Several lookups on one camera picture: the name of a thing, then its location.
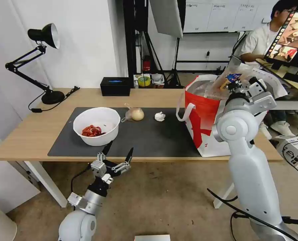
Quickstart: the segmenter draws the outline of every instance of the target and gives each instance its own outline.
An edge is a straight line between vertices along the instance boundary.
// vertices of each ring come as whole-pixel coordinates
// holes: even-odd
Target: black lamp
[[[64,94],[61,91],[53,91],[50,89],[50,86],[45,85],[43,83],[40,83],[39,81],[36,81],[29,76],[25,75],[24,73],[20,72],[18,69],[22,67],[23,65],[26,65],[27,63],[31,62],[32,60],[40,57],[41,55],[45,54],[46,46],[42,43],[45,42],[49,46],[59,49],[60,47],[60,40],[58,36],[58,31],[53,23],[47,24],[42,30],[39,29],[29,29],[28,30],[28,36],[30,39],[34,40],[38,46],[33,49],[32,51],[26,53],[25,55],[17,58],[16,60],[7,63],[5,65],[5,68],[16,75],[22,77],[23,79],[26,79],[30,83],[34,84],[35,86],[43,89],[45,91],[45,94],[42,96],[42,102],[44,104],[56,104],[59,102],[62,102],[65,98]],[[39,50],[40,54],[28,59],[28,60],[22,60],[24,57],[34,53],[35,51]]]

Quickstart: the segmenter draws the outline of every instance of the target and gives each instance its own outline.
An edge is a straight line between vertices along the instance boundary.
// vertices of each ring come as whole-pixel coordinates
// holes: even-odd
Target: black mat
[[[48,156],[97,156],[103,147],[92,147],[83,142],[73,131],[74,119],[89,108],[75,108],[63,127]],[[113,108],[121,118],[127,108]],[[142,108],[145,118],[139,122],[126,121],[119,124],[119,133],[114,140],[108,156],[124,157],[134,147],[134,157],[200,157],[185,122],[179,122],[175,108]],[[165,121],[154,119],[157,112],[166,114]]]

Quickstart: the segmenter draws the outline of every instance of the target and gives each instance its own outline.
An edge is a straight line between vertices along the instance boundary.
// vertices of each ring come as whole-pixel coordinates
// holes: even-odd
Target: jeans
[[[280,97],[277,98],[276,100],[286,100],[286,98]],[[284,110],[270,110],[269,113],[272,116],[273,122],[278,122],[278,121],[286,121],[286,112]]]

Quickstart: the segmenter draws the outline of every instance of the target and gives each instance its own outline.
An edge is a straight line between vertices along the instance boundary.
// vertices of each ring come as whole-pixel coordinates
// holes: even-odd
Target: red and white bag
[[[183,96],[181,96],[176,110],[177,119],[185,122],[193,142],[202,157],[230,155],[227,142],[218,142],[212,135],[211,128],[218,114],[225,107],[225,100],[214,100],[197,95],[197,88],[204,82],[215,81],[216,75],[199,75],[185,89],[185,113],[179,117],[179,109]],[[258,115],[260,123],[266,112]]]

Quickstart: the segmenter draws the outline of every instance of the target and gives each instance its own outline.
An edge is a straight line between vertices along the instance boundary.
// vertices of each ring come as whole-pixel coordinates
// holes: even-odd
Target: black tissue box
[[[130,79],[123,77],[103,77],[101,84],[102,96],[129,96]]]

